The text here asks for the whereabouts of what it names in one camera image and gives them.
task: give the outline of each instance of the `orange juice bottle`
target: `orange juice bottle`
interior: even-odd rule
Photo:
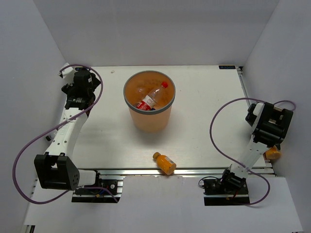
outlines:
[[[167,175],[171,175],[176,169],[176,163],[170,160],[166,155],[162,155],[159,152],[156,152],[153,155],[153,159],[156,161],[156,164],[165,172]]]
[[[279,159],[281,157],[281,152],[276,148],[276,146],[268,149],[265,154],[267,159]]]

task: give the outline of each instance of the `red bottle label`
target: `red bottle label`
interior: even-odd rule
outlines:
[[[146,96],[138,105],[137,108],[141,110],[151,110],[155,106],[156,102],[150,97]]]
[[[144,101],[140,102],[137,105],[137,108],[141,110],[146,110],[146,111],[151,110],[151,107],[148,104],[146,104]]]

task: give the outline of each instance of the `black bracket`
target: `black bracket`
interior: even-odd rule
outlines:
[[[75,190],[78,187],[79,170],[67,156],[38,154],[35,169],[42,188]]]

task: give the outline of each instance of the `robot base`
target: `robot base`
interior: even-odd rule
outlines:
[[[219,187],[218,179],[204,180],[204,205],[241,205],[250,203],[247,185],[245,184],[238,192],[225,190]]]

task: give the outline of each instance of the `bucket rim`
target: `bucket rim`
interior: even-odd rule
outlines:
[[[134,107],[133,105],[131,105],[129,103],[129,101],[127,100],[126,96],[125,96],[125,87],[127,85],[127,83],[136,75],[140,74],[140,73],[144,73],[144,72],[156,72],[156,73],[160,73],[164,76],[166,76],[170,81],[171,83],[173,84],[173,88],[174,88],[174,95],[173,95],[173,98],[171,99],[171,101],[165,105],[163,108],[160,108],[160,109],[157,109],[157,110],[154,110],[154,111],[146,111],[146,110],[141,110],[141,109],[138,109],[136,107]],[[137,112],[137,113],[140,113],[140,114],[143,114],[143,115],[155,115],[155,114],[159,114],[159,113],[162,113],[164,111],[166,111],[169,107],[171,107],[171,105],[173,104],[174,100],[175,100],[175,95],[176,95],[176,88],[175,88],[175,84],[174,82],[172,81],[172,79],[167,76],[166,74],[160,72],[160,71],[156,71],[156,70],[144,70],[144,71],[141,71],[141,72],[138,72],[136,74],[133,74],[125,83],[124,85],[124,88],[123,88],[123,96],[124,96],[124,99],[125,99],[125,102],[127,104],[127,106],[132,109],[133,111]]]

